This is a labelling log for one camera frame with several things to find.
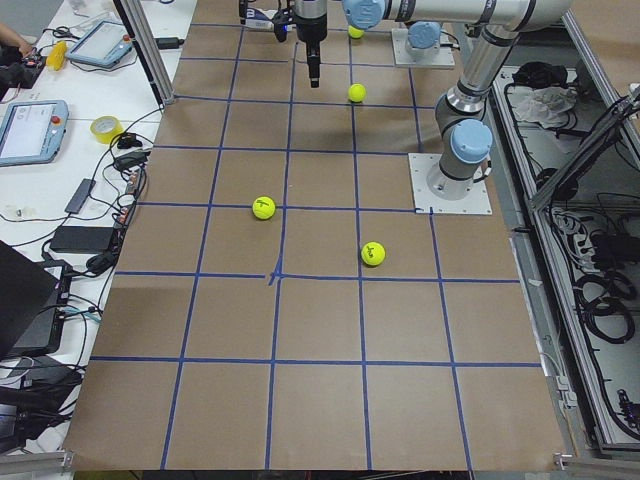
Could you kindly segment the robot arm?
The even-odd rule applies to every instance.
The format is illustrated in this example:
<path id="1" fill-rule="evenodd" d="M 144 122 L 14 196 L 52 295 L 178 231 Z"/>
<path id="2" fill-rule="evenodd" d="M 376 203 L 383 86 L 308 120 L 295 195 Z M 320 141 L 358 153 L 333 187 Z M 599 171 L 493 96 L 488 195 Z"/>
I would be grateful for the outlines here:
<path id="1" fill-rule="evenodd" d="M 405 24 L 407 27 L 406 45 L 410 53 L 425 53 L 429 49 L 438 49 L 441 45 L 443 25 L 434 21 L 416 21 Z"/>
<path id="2" fill-rule="evenodd" d="M 446 200 L 467 196 L 479 165 L 493 143 L 481 122 L 484 101 L 508 54 L 523 32 L 536 31 L 559 20 L 569 1 L 344 1 L 347 23 L 369 30 L 383 20 L 400 23 L 429 20 L 464 23 L 481 28 L 456 85 L 437 103 L 436 122 L 444 152 L 427 174 L 427 186 Z"/>

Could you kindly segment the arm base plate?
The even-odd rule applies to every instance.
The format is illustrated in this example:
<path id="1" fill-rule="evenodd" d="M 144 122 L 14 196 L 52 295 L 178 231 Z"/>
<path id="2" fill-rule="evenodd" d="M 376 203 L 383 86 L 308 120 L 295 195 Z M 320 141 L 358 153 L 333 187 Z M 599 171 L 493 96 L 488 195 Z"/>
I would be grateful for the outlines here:
<path id="1" fill-rule="evenodd" d="M 443 43 L 444 35 L 429 48 L 413 47 L 409 42 L 407 29 L 394 28 L 391 35 L 396 67 L 448 70 L 455 67 L 452 48 Z"/>
<path id="2" fill-rule="evenodd" d="M 409 173 L 417 214 L 491 215 L 485 181 L 478 167 L 467 180 L 452 180 L 440 169 L 440 154 L 410 153 Z"/>

